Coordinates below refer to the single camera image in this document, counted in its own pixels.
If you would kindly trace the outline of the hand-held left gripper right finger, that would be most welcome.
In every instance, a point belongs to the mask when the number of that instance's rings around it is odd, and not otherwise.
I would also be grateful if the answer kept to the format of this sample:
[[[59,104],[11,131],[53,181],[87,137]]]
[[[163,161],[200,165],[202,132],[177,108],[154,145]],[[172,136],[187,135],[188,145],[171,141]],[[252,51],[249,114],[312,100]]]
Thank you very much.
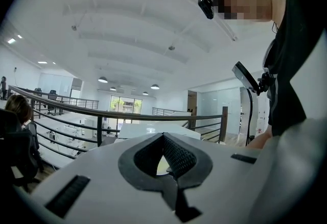
[[[175,215],[182,222],[188,222],[201,215],[201,212],[189,206],[184,191],[200,186],[210,174],[213,162],[207,153],[172,134],[164,133],[163,139],[163,156],[177,183]]]

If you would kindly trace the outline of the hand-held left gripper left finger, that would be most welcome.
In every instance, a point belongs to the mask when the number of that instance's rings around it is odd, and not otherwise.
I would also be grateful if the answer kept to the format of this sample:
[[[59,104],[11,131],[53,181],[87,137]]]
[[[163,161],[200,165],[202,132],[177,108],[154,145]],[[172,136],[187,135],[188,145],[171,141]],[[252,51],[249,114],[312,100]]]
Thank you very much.
[[[132,187],[159,193],[168,207],[175,211],[178,185],[164,157],[164,143],[163,133],[146,138],[120,155],[118,168]]]

